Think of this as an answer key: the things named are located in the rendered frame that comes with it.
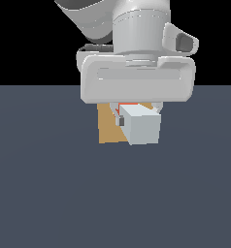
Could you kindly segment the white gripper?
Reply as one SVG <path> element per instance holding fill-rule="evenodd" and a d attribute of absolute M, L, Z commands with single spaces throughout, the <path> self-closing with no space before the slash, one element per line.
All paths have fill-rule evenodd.
<path fill-rule="evenodd" d="M 189 57 L 162 56 L 155 67 L 128 67 L 126 56 L 111 52 L 79 50 L 76 59 L 81 99 L 86 104 L 110 103 L 117 126 L 124 125 L 119 103 L 152 103 L 159 113 L 162 102 L 185 102 L 192 95 L 196 67 Z"/>

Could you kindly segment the white cube block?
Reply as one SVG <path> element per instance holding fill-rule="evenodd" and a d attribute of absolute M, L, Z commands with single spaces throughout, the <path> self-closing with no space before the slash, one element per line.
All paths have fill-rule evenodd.
<path fill-rule="evenodd" d="M 140 104 L 120 105 L 119 114 L 124 116 L 124 125 L 119 126 L 128 143 L 158 143 L 161 115 Z"/>

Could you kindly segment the tan box with hole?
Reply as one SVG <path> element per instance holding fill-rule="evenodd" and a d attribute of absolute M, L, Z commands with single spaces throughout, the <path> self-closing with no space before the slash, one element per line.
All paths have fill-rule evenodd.
<path fill-rule="evenodd" d="M 108 143 L 127 141 L 120 127 L 116 125 L 116 119 L 111 111 L 110 104 L 98 104 L 97 111 L 99 142 Z"/>

